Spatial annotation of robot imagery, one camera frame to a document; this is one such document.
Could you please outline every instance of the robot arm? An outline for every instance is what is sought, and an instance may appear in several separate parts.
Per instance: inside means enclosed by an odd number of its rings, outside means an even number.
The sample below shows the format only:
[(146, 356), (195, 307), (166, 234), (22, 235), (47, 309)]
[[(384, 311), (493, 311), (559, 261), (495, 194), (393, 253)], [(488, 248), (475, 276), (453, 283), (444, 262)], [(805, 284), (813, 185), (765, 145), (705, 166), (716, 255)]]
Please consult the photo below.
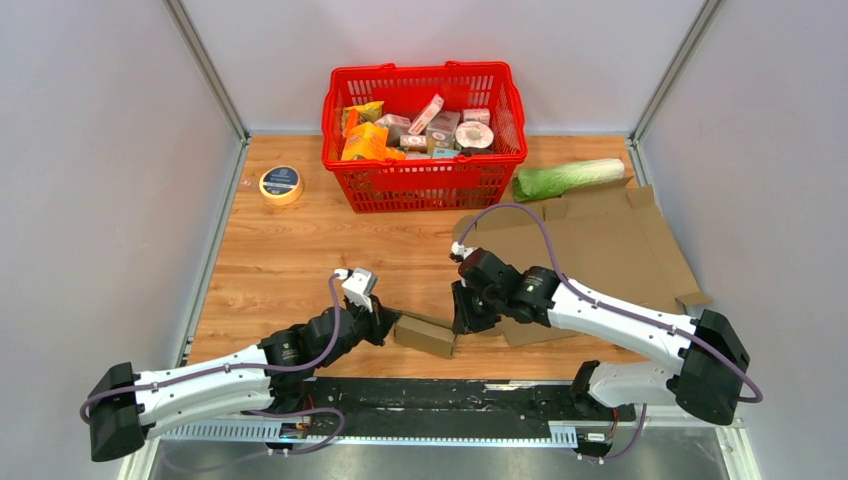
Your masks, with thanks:
[[(296, 391), (315, 368), (330, 365), (362, 340), (383, 345), (398, 315), (372, 295), (376, 275), (361, 268), (337, 273), (347, 277), (338, 327), (334, 309), (328, 308), (306, 324), (277, 331), (256, 345), (208, 362), (138, 373), (130, 363), (110, 368), (83, 406), (88, 407), (92, 460), (128, 455), (145, 440), (187, 423), (267, 409)], [(337, 339), (324, 355), (334, 330)], [(116, 389), (124, 393), (108, 394)]]
[[(531, 267), (519, 273), (486, 250), (454, 245), (461, 281), (452, 285), (457, 334), (486, 330), (500, 317), (587, 333), (639, 353), (650, 362), (631, 365), (584, 363), (572, 393), (588, 395), (609, 408), (624, 404), (677, 404), (704, 421), (728, 425), (733, 420), (742, 379), (700, 345), (721, 352), (739, 370), (748, 368), (748, 353), (727, 318), (705, 311), (696, 320), (640, 307), (592, 291), (553, 270)], [(635, 317), (670, 325), (662, 330)], [(696, 337), (695, 343), (688, 338)]]

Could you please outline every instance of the white wall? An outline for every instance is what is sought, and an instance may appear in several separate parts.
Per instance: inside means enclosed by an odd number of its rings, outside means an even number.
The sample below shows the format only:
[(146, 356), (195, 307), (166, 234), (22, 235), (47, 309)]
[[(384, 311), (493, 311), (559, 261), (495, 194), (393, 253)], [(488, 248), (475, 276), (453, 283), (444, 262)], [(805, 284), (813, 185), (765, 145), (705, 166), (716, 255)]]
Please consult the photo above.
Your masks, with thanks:
[(763, 478), (844, 478), (848, 2), (728, 1), (645, 144), (663, 213), (765, 402)]
[(703, 0), (186, 0), (250, 130), (320, 130), (333, 68), (505, 60), (531, 132), (629, 131)]
[(174, 361), (237, 143), (161, 2), (0, 2), (0, 477), (115, 478), (79, 404)]

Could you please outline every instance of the wooden floor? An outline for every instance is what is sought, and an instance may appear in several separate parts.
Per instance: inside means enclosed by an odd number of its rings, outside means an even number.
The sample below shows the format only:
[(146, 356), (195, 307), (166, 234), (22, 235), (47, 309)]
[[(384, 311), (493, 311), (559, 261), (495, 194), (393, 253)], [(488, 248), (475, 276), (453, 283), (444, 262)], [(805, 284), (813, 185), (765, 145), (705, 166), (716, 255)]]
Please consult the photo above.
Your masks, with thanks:
[[(617, 157), (632, 174), (621, 137), (531, 137), (528, 146), (524, 166)], [(448, 259), (451, 229), (470, 212), (355, 214), (335, 177), (324, 170), (320, 152), (320, 136), (253, 138), (191, 363), (244, 348), (319, 314), (331, 305), (327, 278), (339, 267), (376, 273), (374, 293), (386, 306), (452, 319), (450, 284), (457, 267)], [(288, 207), (268, 206), (258, 190), (260, 176), (277, 165), (294, 166), (304, 180), (303, 196)], [(585, 335), (525, 347), (509, 347), (500, 336), (464, 336), (450, 360), (389, 338), (384, 347), (363, 342), (318, 374), (571, 379), (583, 361), (593, 359), (626, 363), (640, 357)]]

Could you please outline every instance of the round container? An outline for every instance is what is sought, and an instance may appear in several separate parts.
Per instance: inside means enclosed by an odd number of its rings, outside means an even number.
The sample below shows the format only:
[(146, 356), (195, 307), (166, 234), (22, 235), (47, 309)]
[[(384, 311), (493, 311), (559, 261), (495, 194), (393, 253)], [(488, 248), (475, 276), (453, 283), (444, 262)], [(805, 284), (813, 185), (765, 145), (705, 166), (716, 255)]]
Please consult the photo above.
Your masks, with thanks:
[(292, 167), (274, 167), (262, 175), (259, 191), (271, 205), (288, 205), (303, 193), (303, 181)]
[(495, 134), (486, 124), (465, 122), (456, 127), (456, 143), (462, 148), (488, 148), (495, 141)]

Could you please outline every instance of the plastic basket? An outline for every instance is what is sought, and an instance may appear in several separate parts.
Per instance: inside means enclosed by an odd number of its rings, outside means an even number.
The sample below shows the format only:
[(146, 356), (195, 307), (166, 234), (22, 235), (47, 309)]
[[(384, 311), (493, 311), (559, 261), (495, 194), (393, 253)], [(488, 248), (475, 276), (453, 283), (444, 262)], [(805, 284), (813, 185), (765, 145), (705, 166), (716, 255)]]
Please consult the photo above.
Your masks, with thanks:
[[(455, 159), (339, 161), (342, 109), (383, 100), (383, 111), (414, 118), (438, 93), (443, 110), (488, 108), (494, 155)], [(483, 208), (500, 200), (515, 166), (527, 158), (524, 109), (503, 62), (447, 62), (436, 67), (337, 68), (322, 118), (324, 167), (356, 212)]]

